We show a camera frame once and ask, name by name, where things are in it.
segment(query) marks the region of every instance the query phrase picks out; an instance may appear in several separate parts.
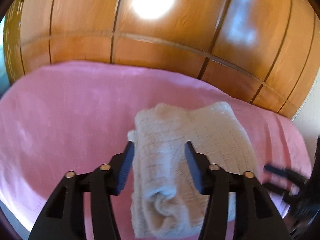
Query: glossy wood surface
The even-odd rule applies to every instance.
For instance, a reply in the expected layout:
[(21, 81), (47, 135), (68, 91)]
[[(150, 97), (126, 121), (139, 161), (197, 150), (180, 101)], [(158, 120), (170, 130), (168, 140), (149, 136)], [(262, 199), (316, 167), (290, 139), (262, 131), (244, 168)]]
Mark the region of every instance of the glossy wood surface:
[(250, 102), (261, 85), (257, 80), (213, 61), (208, 63), (202, 80), (246, 102)]
[(50, 17), (53, 0), (24, 0), (21, 15), (21, 44), (32, 42), (50, 34)]
[(161, 19), (145, 20), (122, 0), (117, 30), (158, 37), (207, 51), (226, 0), (175, 0)]
[(231, 0), (212, 53), (264, 80), (279, 50), (291, 0)]
[(117, 38), (113, 59), (115, 64), (158, 68), (196, 78), (205, 57), (163, 44)]
[[(143, 1), (154, 14), (170, 0)], [(150, 19), (136, 0), (16, 0), (5, 24), (10, 81), (49, 63), (111, 61), (179, 72), (296, 113), (320, 65), (320, 23), (307, 0), (171, 1)]]

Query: pink fabric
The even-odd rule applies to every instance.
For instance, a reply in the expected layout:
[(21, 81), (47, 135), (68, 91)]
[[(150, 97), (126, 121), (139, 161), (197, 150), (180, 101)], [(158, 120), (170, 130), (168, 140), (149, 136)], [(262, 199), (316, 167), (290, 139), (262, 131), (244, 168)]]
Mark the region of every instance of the pink fabric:
[[(21, 78), (1, 99), (0, 199), (31, 230), (66, 171), (93, 171), (124, 150), (137, 112), (161, 102), (197, 109), (218, 101), (231, 105), (247, 131), (260, 180), (266, 178), (262, 168), (267, 162), (310, 175), (302, 136), (282, 116), (182, 74), (77, 61), (40, 68)], [(132, 191), (130, 174), (125, 190), (112, 198), (123, 240), (134, 239)], [(86, 223), (89, 232), (90, 220)]]

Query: towel fold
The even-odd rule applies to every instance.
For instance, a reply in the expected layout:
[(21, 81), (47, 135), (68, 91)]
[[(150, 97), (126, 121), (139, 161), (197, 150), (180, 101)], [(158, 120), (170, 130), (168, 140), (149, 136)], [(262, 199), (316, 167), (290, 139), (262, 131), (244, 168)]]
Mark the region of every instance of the towel fold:
[[(136, 238), (183, 238), (200, 232), (208, 197), (194, 187), (184, 155), (188, 140), (226, 171), (256, 172), (250, 140), (226, 102), (193, 111), (159, 104), (140, 111), (135, 126), (128, 139), (135, 144), (131, 213)], [(234, 195), (229, 202), (232, 220)]]

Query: screw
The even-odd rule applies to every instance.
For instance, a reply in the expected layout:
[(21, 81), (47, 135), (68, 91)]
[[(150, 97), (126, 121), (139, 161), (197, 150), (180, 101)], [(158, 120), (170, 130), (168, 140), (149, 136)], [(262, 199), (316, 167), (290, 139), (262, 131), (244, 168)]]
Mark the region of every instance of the screw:
[(100, 170), (101, 171), (108, 171), (111, 169), (111, 165), (110, 164), (103, 164), (100, 166)]
[(220, 170), (220, 167), (217, 164), (210, 164), (209, 169), (212, 171), (218, 171)]
[(244, 173), (244, 175), (245, 175), (247, 178), (249, 178), (249, 179), (254, 178), (254, 174), (253, 174), (251, 171), (246, 171), (246, 172)]
[(66, 178), (73, 178), (75, 175), (76, 175), (76, 173), (75, 173), (74, 171), (69, 171), (69, 172), (66, 174)]

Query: folded towel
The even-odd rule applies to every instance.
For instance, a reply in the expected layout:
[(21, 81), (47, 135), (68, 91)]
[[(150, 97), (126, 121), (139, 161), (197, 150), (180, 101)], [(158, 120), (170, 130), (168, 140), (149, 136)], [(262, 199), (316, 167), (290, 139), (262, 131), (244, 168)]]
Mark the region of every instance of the folded towel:
[[(256, 172), (250, 140), (226, 102), (193, 111), (159, 104), (139, 112), (135, 125), (128, 138), (135, 144), (131, 213), (136, 238), (183, 238), (200, 232), (208, 197), (194, 187), (184, 155), (188, 140), (226, 171)], [(234, 195), (229, 201), (232, 220)]]

